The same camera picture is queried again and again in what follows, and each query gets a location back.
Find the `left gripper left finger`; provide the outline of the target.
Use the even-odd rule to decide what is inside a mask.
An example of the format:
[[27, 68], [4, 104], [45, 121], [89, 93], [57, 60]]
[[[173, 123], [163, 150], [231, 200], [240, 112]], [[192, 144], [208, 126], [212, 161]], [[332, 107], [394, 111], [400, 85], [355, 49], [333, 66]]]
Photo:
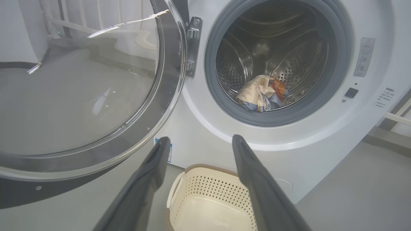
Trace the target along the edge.
[[153, 196], [163, 184], [171, 149], [162, 137], [109, 206], [94, 231], [145, 231]]

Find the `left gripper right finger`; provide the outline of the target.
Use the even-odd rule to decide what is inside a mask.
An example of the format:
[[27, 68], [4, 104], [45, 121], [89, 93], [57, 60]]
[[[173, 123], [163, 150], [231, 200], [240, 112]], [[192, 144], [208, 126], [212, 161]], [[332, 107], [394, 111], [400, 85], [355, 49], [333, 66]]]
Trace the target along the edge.
[[233, 135], [238, 177], [248, 189], [260, 231], [310, 231], [310, 227], [241, 135]]

